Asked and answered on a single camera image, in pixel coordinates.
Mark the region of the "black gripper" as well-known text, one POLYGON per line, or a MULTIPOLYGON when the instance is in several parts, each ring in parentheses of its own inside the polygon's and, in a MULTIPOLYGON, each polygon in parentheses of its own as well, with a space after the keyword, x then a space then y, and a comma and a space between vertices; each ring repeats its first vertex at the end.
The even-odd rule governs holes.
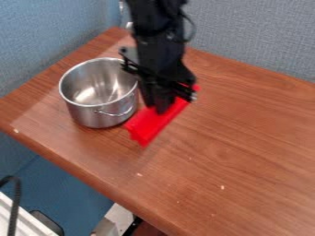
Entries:
POLYGON ((139 77, 143 100, 163 114, 183 98, 196 99, 196 76, 183 62, 184 40, 169 30, 156 34, 133 34, 135 46, 119 48, 123 69, 139 77))

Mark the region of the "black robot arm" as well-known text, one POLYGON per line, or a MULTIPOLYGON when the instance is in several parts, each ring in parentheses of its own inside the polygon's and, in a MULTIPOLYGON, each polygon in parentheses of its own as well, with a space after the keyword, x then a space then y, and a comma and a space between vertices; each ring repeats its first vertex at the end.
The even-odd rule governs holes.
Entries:
POLYGON ((196 24, 183 11, 187 0, 125 0, 133 23, 135 47, 121 47, 121 68, 139 77, 144 103, 157 114, 176 98, 196 98, 193 72, 184 65, 185 44, 196 35, 196 24))

